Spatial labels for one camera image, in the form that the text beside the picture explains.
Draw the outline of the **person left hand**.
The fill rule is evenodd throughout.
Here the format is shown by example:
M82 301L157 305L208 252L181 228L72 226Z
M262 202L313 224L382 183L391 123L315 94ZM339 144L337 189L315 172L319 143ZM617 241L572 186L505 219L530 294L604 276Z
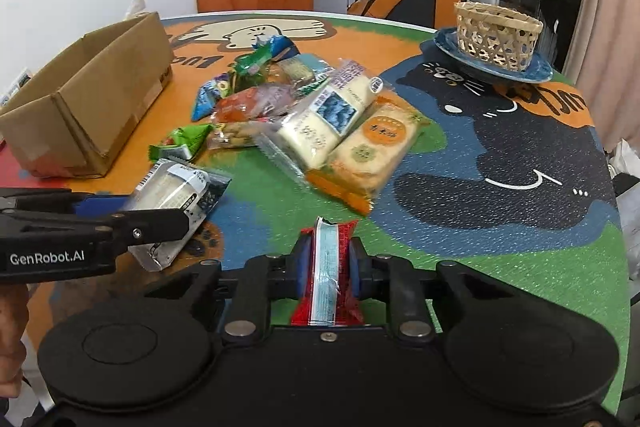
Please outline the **person left hand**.
M22 341L29 319L28 288L2 285L0 298L0 395L16 398L22 387L26 348Z

